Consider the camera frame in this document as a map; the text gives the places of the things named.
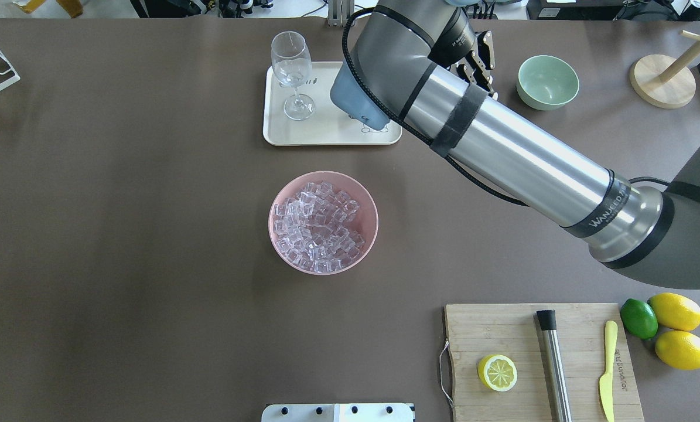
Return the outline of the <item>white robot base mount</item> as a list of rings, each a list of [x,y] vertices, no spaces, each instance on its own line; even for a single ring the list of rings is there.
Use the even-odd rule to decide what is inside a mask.
[[[273,404],[261,421],[416,421],[414,405],[382,403]]]

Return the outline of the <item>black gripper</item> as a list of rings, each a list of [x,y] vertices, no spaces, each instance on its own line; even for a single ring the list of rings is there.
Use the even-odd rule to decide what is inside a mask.
[[[492,31],[476,32],[476,45],[456,65],[457,76],[470,84],[476,84],[488,95],[498,99],[493,88],[491,71],[495,67],[494,43]]]

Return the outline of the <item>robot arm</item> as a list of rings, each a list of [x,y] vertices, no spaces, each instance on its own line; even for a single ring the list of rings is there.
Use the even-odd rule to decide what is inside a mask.
[[[586,244],[605,267],[660,287],[700,290],[700,147],[665,190],[639,188],[452,74],[436,50],[470,47],[460,1],[379,1],[353,48],[333,103],[357,120],[376,106],[460,173],[477,173]]]

